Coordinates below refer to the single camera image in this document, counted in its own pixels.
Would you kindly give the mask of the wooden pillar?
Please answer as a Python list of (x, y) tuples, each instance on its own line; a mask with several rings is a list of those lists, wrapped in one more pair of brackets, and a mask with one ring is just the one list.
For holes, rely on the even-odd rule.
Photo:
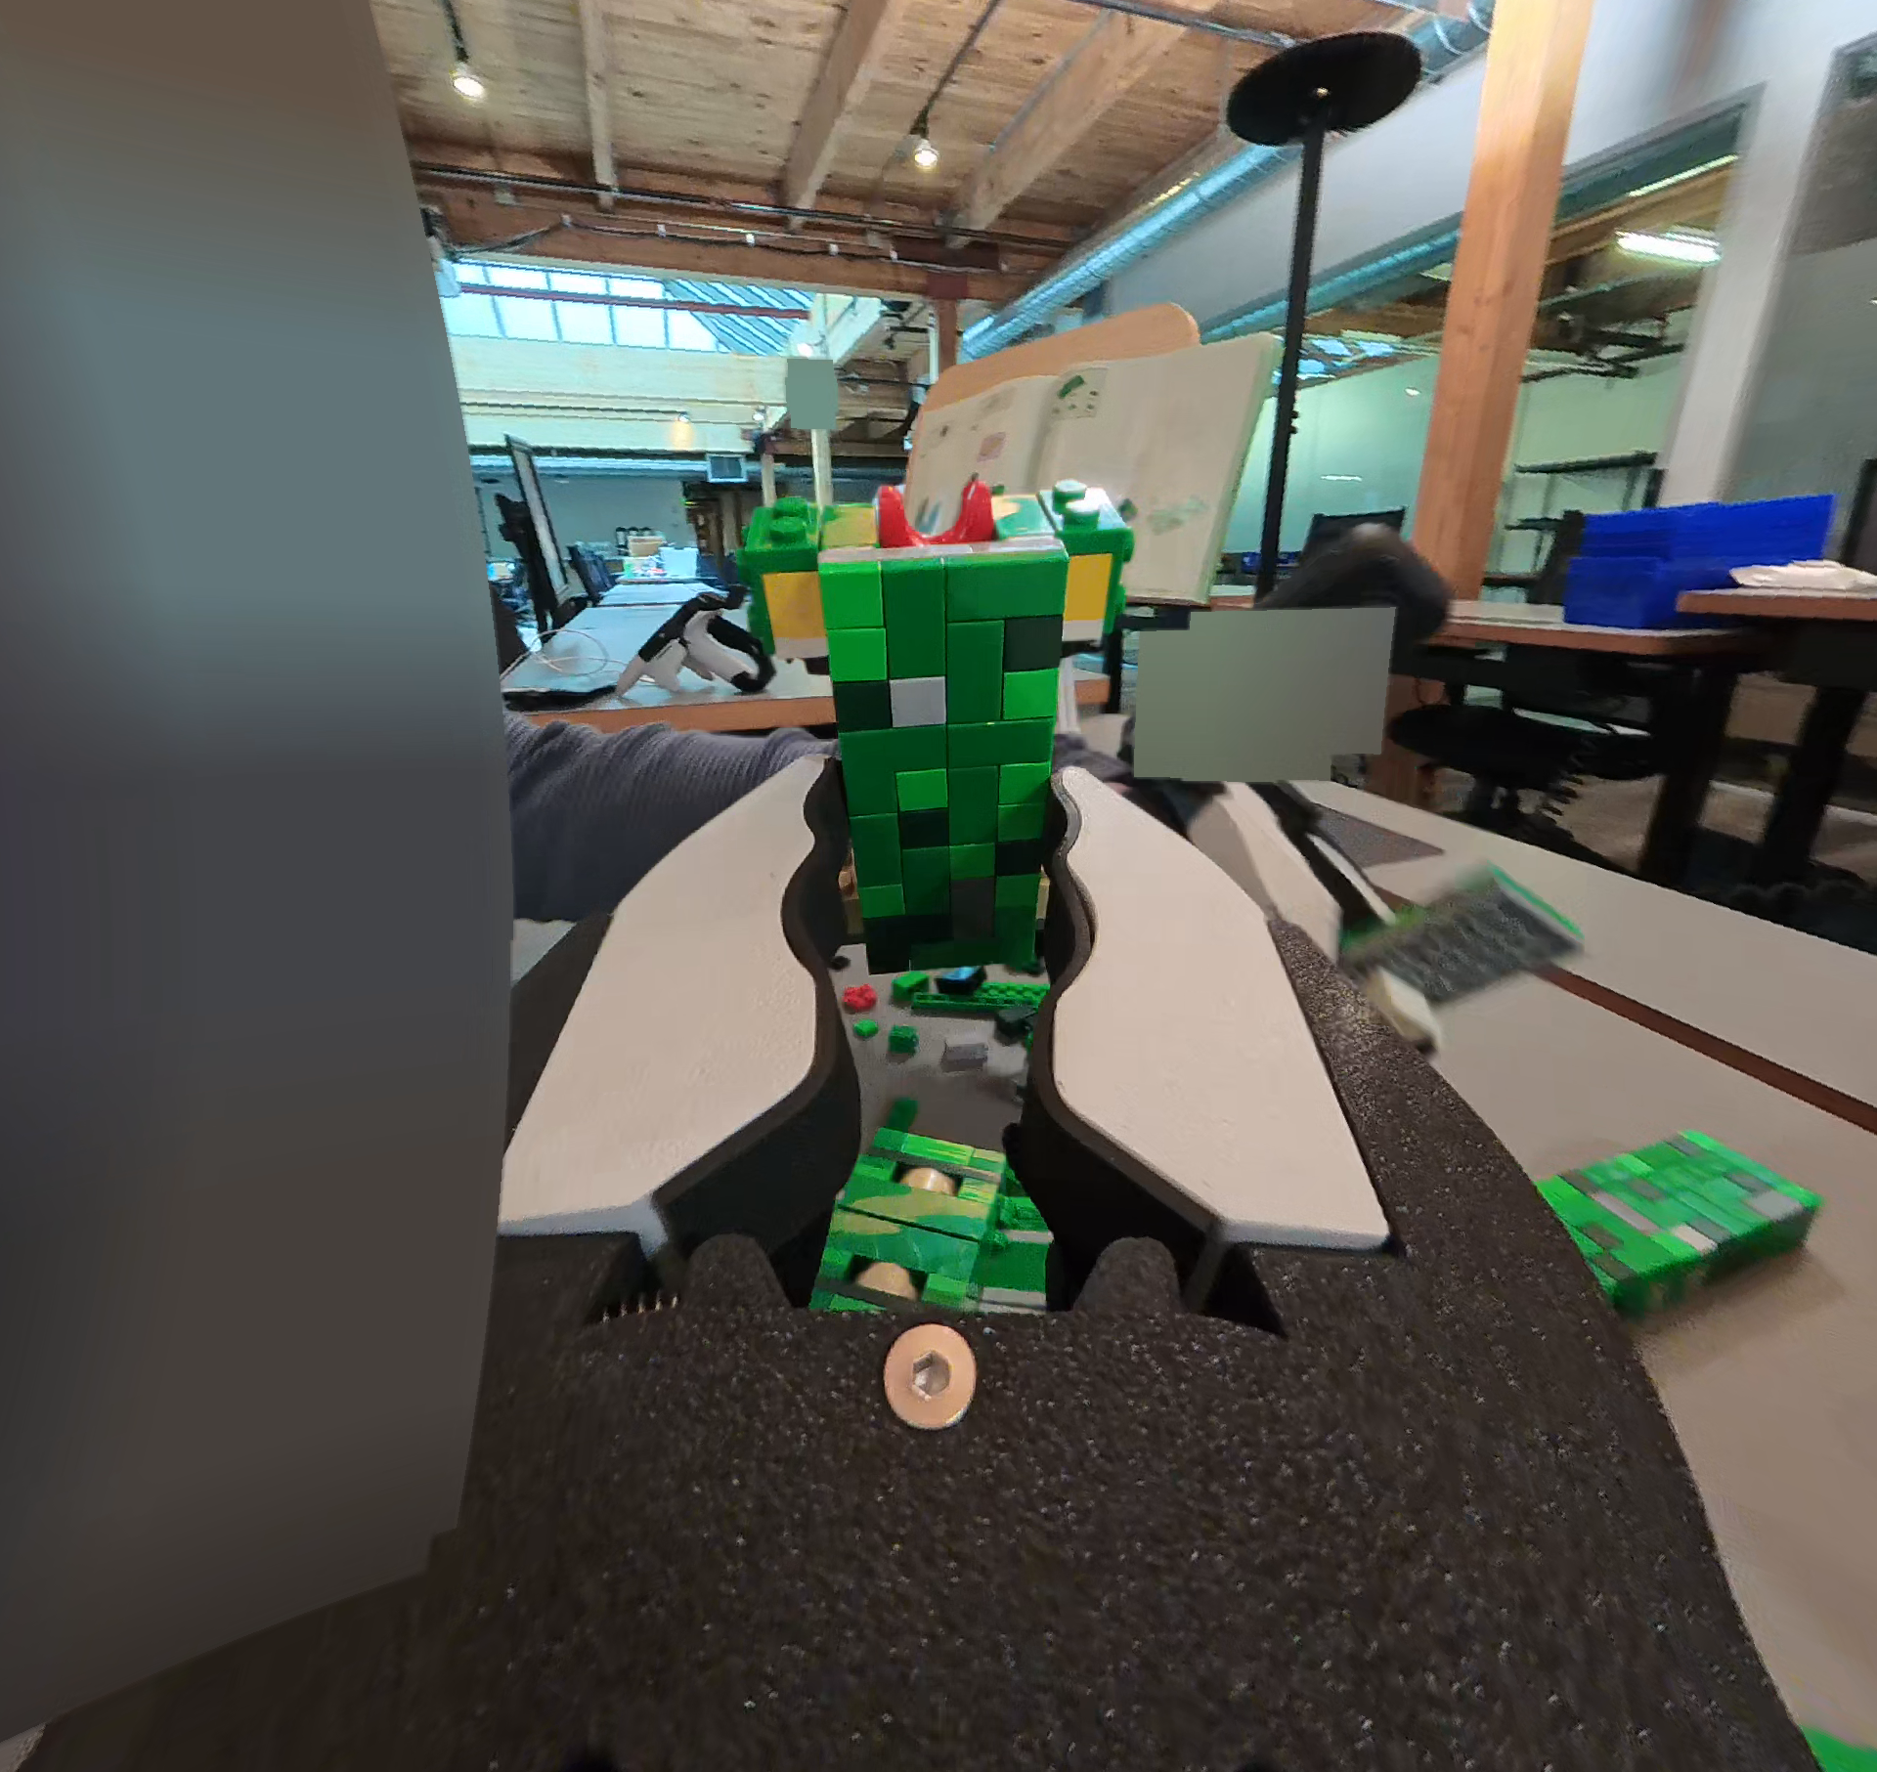
[(1550, 251), (1596, 0), (1497, 0), (1411, 540), (1475, 597)]

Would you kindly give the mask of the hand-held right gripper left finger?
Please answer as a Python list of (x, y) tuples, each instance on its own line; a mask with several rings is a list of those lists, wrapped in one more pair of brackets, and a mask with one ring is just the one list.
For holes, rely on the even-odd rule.
[(503, 1236), (778, 1252), (828, 1219), (861, 1125), (845, 861), (838, 765), (806, 755), (622, 899), (505, 1151)]

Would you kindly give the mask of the spare white hand-held gripper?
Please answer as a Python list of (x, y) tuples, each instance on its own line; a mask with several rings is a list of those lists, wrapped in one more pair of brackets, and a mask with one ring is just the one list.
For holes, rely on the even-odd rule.
[(730, 683), (739, 693), (765, 690), (777, 676), (777, 664), (763, 640), (733, 618), (733, 610), (746, 597), (748, 588), (735, 583), (687, 599), (624, 661), (615, 683), (616, 693), (622, 695), (648, 680), (673, 693), (687, 669)]

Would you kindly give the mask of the stack of blue bins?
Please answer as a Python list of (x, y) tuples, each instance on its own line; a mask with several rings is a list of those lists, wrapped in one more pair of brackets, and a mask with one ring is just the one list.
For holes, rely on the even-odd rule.
[(1735, 568), (1816, 561), (1831, 533), (1831, 493), (1596, 512), (1565, 569), (1568, 624), (1658, 630), (1683, 591), (1719, 589)]

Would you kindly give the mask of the green pixel brick panel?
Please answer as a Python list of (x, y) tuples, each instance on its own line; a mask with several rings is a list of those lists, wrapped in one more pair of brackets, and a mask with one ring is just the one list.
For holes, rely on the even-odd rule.
[(1357, 982), (1382, 972), (1446, 1007), (1583, 949), (1581, 926), (1497, 868), (1458, 877), (1442, 897), (1346, 938), (1340, 964)]
[(1811, 1187), (1695, 1129), (1539, 1177), (1536, 1194), (1626, 1319), (1800, 1249), (1822, 1209)]

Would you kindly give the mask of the black stand with round disc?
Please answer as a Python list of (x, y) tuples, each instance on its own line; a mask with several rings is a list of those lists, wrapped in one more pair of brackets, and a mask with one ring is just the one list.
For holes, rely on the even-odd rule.
[(1292, 142), (1301, 153), (1274, 428), (1257, 533), (1257, 597), (1268, 597), (1278, 582), (1286, 465), (1294, 434), (1326, 142), (1394, 115), (1418, 90), (1419, 76), (1422, 56), (1411, 38), (1379, 31), (1346, 33), (1278, 50), (1241, 77), (1228, 100), (1225, 125), (1236, 138), (1267, 148)]

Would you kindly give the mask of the silver ventilation duct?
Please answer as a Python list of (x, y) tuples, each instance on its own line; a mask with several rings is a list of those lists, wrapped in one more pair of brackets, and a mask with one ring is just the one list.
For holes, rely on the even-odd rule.
[(1195, 172), (1155, 201), (1124, 217), (1110, 231), (1073, 251), (1041, 284), (962, 330), (962, 362), (975, 364), (1024, 343), (1055, 313), (1106, 285), (1208, 214), (1280, 178), (1299, 159), (1296, 141), (1239, 145), (1228, 159)]

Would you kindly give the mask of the open instruction booklet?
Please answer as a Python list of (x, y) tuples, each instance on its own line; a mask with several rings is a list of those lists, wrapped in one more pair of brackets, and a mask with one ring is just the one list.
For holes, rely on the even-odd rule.
[(972, 477), (1011, 497), (1089, 483), (1130, 518), (1126, 594), (1203, 607), (1280, 351), (1271, 333), (1206, 345), (1167, 301), (958, 364), (912, 431), (908, 518), (948, 526)]

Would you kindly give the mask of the white box on pole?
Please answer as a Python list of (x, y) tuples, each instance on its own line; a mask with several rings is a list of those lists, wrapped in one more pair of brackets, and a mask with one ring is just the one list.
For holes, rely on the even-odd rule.
[(833, 505), (831, 440), (840, 423), (840, 379), (835, 364), (812, 347), (800, 347), (787, 362), (784, 412), (790, 431), (806, 436), (812, 501)]

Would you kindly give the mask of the black office chair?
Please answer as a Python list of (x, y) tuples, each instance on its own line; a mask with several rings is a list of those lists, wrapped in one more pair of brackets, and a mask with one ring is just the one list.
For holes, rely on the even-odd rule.
[(1390, 740), (1432, 767), (1469, 778), (1455, 819), (1554, 851), (1573, 848), (1558, 822), (1593, 767), (1604, 732), (1482, 705), (1422, 705), (1388, 722)]

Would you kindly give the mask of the grey desk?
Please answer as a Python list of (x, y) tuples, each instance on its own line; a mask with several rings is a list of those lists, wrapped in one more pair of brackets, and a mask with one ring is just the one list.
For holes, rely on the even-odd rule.
[[(1183, 793), (1172, 830), (1215, 863), (1215, 799)], [(1353, 1260), (1379, 1269), (1405, 1252), (1405, 1210), (1381, 1194), (1379, 1129), (1350, 1130), (1373, 1174), (1388, 1245), (1338, 1254), (1236, 1245), (1215, 1273), (1190, 1273), (1212, 1299), (1241, 1252)], [(1695, 1476), (1735, 1588), (1749, 1590), (1755, 1636), (1800, 1696), (1804, 1717), (1872, 1719), (1872, 1682), (1851, 1694), (1854, 1667), (1872, 1671), (1872, 1158), (1845, 1158), (1858, 1196), (1852, 1220), (1823, 1227), (1823, 1249), (1794, 1249), (1727, 1273), (1642, 1328), (1638, 1353), (1667, 1384), (1674, 1429), (1694, 1437)]]

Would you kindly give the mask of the grey table with wooden edge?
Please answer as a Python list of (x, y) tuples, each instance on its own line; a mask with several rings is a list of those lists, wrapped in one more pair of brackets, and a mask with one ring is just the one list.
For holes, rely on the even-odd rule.
[(641, 677), (619, 690), (641, 640), (681, 609), (677, 591), (580, 613), (503, 669), (507, 709), (537, 722), (569, 721), (608, 735), (651, 725), (709, 732), (833, 725), (831, 682), (800, 661), (781, 661), (763, 690), (752, 691), (688, 668), (673, 673), (671, 685)]

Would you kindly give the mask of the green brick block tan studs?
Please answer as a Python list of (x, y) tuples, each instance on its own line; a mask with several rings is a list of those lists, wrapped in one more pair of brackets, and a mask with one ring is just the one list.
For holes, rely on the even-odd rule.
[(1041, 1312), (1052, 1243), (1003, 1151), (881, 1126), (835, 1200), (808, 1307)]

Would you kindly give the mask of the brown-edged table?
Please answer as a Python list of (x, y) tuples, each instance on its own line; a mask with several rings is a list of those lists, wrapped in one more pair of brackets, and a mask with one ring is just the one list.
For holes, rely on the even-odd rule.
[(1676, 680), (1665, 730), (1667, 764), (1638, 869), (1680, 885), (1695, 850), (1702, 805), (1713, 781), (1738, 676), (1768, 669), (1810, 691), (1782, 778), (1732, 902), (1789, 919), (1822, 897), (1814, 848), (1839, 790), (1852, 732), (1874, 688), (1874, 597), (1795, 588), (1695, 589), (1676, 596), (1665, 644), (1702, 643), (1695, 671)]
[(1442, 772), (1394, 747), (1388, 722), (1422, 705), (1482, 705), (1599, 730), (1583, 781), (1655, 781), (1658, 791), (1676, 680), (1695, 671), (1700, 646), (1692, 637), (1665, 644), (1658, 630), (1568, 624), (1536, 607), (1458, 602), (1439, 634), (1397, 660), (1382, 752)]

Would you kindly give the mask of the person's left forearm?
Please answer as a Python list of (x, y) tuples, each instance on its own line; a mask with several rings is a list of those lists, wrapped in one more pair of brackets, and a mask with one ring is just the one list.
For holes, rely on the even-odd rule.
[(604, 732), (505, 717), (512, 915), (581, 921), (612, 911), (726, 807), (835, 744), (808, 728), (718, 735), (663, 725)]

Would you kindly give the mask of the black monitor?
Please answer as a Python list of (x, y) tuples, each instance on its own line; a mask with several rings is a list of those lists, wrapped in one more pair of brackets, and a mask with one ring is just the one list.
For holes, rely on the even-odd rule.
[(537, 630), (550, 634), (565, 627), (586, 607), (589, 596), (553, 526), (533, 449), (512, 434), (505, 436), (505, 449), (520, 487), (520, 497), (505, 507), (505, 529), (526, 565)]

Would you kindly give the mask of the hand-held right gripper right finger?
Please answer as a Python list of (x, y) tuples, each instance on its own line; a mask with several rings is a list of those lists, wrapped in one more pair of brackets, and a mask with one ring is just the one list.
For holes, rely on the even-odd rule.
[(1390, 1227), (1265, 908), (1080, 770), (1052, 780), (1049, 994), (1020, 1177), (1069, 1273), (1152, 1238), (1373, 1254)]

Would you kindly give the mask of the scattered small loose bricks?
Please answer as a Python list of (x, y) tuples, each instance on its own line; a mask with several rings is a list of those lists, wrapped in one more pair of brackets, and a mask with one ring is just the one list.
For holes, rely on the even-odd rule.
[(889, 1059), (1015, 1073), (1030, 1054), (1045, 983), (1036, 975), (999, 977), (982, 965), (915, 965), (845, 977), (835, 998), (853, 1039), (881, 1048)]

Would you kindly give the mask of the toy brick tower model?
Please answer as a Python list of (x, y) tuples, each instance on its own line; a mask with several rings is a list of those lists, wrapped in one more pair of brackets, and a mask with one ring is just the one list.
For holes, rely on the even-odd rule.
[(935, 534), (892, 486), (752, 516), (753, 632), (828, 661), (870, 969), (1036, 959), (1061, 664), (1114, 627), (1132, 550), (1126, 512), (1073, 479), (972, 477)]

